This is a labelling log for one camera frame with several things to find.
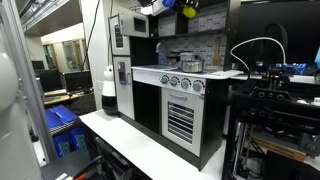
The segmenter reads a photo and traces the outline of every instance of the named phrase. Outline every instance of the tile backsplash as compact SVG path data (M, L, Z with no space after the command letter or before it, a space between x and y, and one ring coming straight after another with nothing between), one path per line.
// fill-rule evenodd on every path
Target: tile backsplash
M215 29L222 29L226 22L227 4L222 3L214 6L202 8L197 16L189 19L188 32L200 32ZM212 59L215 54L217 38L221 37L220 44L220 66L212 65ZM205 61L205 70L222 70L224 65L224 56L226 50L227 36L225 34L214 34L194 37L182 37L163 39L160 41L166 48L160 48L160 57L164 57L170 51L190 51L198 55Z

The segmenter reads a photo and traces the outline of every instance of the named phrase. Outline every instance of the white countertop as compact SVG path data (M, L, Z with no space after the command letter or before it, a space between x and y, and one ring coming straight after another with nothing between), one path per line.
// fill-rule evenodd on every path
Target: white countertop
M231 77L231 79L237 79L237 80L247 80L248 75L236 75ZM250 78L252 79L260 79L261 75L252 75ZM290 82L294 83L302 83L302 84L314 84L314 85L320 85L320 83L314 82L314 77L313 76L298 76L294 75L293 77L289 77Z
M207 74L197 74L197 73L184 73L184 72L175 72L175 71L168 71L170 69L176 69L175 67L170 67L166 69L156 69L152 68L153 66L157 65L151 65L151 66L135 66L131 67L133 70L142 70L142 71L151 71L151 72L160 72L165 74L175 74L180 76L190 76L190 77L198 77L198 78L205 78L205 79L229 79L230 77L236 76L238 74L241 74L241 71L237 70L230 70L230 71L217 71L214 73L207 73Z
M99 110L80 117L82 122L154 180L220 180L225 141L201 172L139 130Z

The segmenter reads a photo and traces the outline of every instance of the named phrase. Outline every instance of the play kitchen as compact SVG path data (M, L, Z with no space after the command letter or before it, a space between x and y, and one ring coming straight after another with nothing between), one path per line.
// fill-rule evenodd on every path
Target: play kitchen
M221 18L224 9L215 5L196 18ZM173 16L174 34L183 36L164 39L154 30L166 30L160 16L120 9L109 19L119 117L201 170L221 146L225 79L236 74L208 72L223 63L222 26L206 24L204 34L193 34L199 22Z

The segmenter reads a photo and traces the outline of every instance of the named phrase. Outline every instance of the oven window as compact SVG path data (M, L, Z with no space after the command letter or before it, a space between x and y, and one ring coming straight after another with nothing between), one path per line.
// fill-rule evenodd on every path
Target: oven window
M146 21L138 19L138 18L133 18L134 21L134 30L138 32L147 32L146 28Z
M114 26L114 32L116 35L116 47L117 48L122 48L123 47L123 37L119 28L119 25Z
M168 131L192 144L194 110L168 102Z

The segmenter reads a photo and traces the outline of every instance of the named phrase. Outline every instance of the yellow object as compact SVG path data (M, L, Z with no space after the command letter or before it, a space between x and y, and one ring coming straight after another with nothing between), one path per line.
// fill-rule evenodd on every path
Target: yellow object
M193 18L196 16L197 11L192 6L185 5L183 7L183 14L188 18Z

